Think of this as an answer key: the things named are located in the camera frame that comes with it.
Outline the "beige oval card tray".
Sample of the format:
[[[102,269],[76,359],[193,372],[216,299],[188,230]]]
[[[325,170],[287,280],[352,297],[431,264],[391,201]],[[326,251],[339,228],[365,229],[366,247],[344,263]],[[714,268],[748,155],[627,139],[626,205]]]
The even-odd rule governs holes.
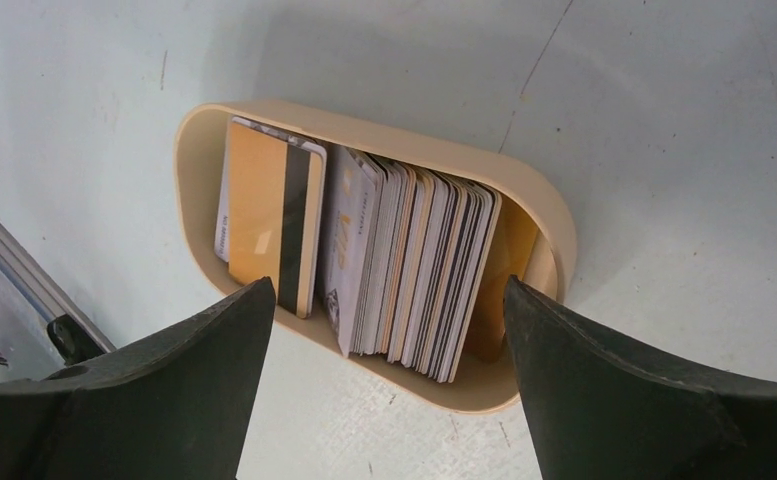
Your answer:
[[[563,303],[577,260],[576,229],[562,195],[532,166],[500,153],[279,99],[201,104],[185,114],[175,134],[173,168],[183,235],[202,274],[222,295],[241,288],[212,246],[225,137],[232,116],[466,177],[499,190],[504,201],[510,199],[513,210],[522,209],[523,217],[531,219],[538,230],[534,238],[530,235],[523,242],[532,250],[526,266],[518,270],[521,280]],[[307,320],[277,307],[275,322],[343,360],[319,304]],[[348,361],[413,396],[457,413],[489,414],[520,399],[507,346],[497,361],[490,363],[463,353],[452,383],[436,383],[372,356]]]

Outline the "gold card magnetic stripe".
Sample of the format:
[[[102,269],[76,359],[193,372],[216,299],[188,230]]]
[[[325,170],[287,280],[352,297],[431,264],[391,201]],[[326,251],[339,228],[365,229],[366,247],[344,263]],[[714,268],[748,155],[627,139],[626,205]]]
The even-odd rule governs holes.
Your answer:
[[[299,318],[312,312],[327,157],[313,138],[229,121],[215,252],[242,284],[270,278],[278,305]]]

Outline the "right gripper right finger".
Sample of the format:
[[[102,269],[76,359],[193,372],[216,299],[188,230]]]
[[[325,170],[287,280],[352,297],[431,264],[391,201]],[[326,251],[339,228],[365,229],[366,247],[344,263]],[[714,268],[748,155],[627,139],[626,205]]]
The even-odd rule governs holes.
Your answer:
[[[777,479],[777,382],[705,366],[511,278],[504,320],[546,479]]]

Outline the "stack of cards in tray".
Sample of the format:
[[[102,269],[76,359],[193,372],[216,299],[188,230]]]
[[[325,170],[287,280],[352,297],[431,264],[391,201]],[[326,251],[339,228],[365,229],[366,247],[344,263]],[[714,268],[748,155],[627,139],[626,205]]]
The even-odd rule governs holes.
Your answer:
[[[479,182],[351,147],[331,149],[319,291],[343,355],[377,355],[437,382],[464,353],[491,360],[500,294],[538,230]]]

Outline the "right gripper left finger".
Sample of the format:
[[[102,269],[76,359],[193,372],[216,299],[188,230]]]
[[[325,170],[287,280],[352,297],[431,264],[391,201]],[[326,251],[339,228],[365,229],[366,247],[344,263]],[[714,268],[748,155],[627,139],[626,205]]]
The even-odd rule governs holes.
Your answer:
[[[233,479],[274,321],[262,278],[42,380],[0,383],[0,479]]]

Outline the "aluminium frame front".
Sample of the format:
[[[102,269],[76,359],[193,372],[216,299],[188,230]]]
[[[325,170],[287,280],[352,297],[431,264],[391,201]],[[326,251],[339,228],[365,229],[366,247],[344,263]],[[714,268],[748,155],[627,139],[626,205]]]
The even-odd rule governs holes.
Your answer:
[[[114,349],[0,222],[0,383],[40,380]]]

